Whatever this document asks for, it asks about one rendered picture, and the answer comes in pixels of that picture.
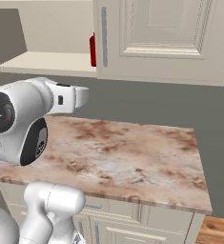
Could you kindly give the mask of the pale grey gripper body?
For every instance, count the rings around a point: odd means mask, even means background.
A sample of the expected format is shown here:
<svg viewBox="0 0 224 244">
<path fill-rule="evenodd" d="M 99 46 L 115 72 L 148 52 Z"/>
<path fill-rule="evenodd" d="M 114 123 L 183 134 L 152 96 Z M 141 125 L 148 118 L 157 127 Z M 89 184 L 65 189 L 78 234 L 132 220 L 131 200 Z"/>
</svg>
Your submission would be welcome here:
<svg viewBox="0 0 224 244">
<path fill-rule="evenodd" d="M 75 107 L 81 108 L 89 100 L 89 89 L 87 87 L 75 87 Z"/>
</svg>

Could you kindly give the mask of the red ketchup bottle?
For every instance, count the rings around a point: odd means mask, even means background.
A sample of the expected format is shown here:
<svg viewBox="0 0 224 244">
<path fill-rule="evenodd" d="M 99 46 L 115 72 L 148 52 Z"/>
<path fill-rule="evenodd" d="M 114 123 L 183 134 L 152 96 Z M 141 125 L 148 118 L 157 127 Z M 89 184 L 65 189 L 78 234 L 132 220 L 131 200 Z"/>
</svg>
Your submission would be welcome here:
<svg viewBox="0 0 224 244">
<path fill-rule="evenodd" d="M 90 37 L 90 53 L 91 53 L 91 65 L 96 67 L 96 51 L 95 51 L 95 35 L 94 33 Z"/>
</svg>

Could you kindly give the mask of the cream base cabinet door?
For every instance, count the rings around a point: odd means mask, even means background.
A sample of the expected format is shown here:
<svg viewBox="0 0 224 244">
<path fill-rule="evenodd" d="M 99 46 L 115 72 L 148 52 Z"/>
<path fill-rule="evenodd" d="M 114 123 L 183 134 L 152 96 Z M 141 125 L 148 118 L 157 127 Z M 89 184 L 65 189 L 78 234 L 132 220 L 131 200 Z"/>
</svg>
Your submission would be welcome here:
<svg viewBox="0 0 224 244">
<path fill-rule="evenodd" d="M 173 234 L 91 217 L 92 238 L 96 244 L 95 222 L 99 223 L 100 244 L 185 244 L 185 234 Z"/>
</svg>

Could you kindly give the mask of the cream base cabinet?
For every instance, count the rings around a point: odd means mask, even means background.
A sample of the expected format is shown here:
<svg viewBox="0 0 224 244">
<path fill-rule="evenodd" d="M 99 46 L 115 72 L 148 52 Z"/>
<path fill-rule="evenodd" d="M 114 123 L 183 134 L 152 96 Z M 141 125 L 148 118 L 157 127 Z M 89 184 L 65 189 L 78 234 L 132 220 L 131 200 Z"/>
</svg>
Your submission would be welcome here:
<svg viewBox="0 0 224 244">
<path fill-rule="evenodd" d="M 93 214 L 83 210 L 73 220 L 79 230 L 79 220 L 83 220 L 84 237 L 87 244 L 94 244 L 92 238 L 91 217 L 119 222 L 173 234 L 185 234 L 185 244 L 195 244 L 204 220 L 202 213 L 190 213 L 155 206 L 109 200 L 108 216 Z"/>
</svg>

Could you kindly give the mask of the cream drawer front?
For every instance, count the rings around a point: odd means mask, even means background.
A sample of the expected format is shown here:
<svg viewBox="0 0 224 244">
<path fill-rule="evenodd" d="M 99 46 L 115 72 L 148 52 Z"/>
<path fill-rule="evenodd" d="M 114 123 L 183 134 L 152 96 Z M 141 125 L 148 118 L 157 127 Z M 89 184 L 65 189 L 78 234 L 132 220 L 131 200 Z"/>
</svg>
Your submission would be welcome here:
<svg viewBox="0 0 224 244">
<path fill-rule="evenodd" d="M 100 206 L 102 205 L 102 209 L 92 209 L 92 208 L 86 208 L 84 207 L 84 210 L 86 212 L 89 212 L 91 214 L 101 214 L 108 216 L 110 213 L 110 206 L 109 206 L 109 200 L 106 198 L 99 198 L 94 196 L 86 196 L 86 203 L 85 205 L 95 205 Z"/>
</svg>

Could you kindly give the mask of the cream wall cabinet door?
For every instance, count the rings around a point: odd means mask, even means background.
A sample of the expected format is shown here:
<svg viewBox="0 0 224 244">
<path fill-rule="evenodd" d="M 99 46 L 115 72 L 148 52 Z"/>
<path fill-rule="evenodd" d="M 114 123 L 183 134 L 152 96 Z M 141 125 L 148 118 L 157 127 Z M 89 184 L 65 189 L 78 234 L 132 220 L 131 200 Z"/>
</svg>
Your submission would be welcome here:
<svg viewBox="0 0 224 244">
<path fill-rule="evenodd" d="M 224 86 L 224 0 L 93 0 L 93 15 L 98 78 Z"/>
</svg>

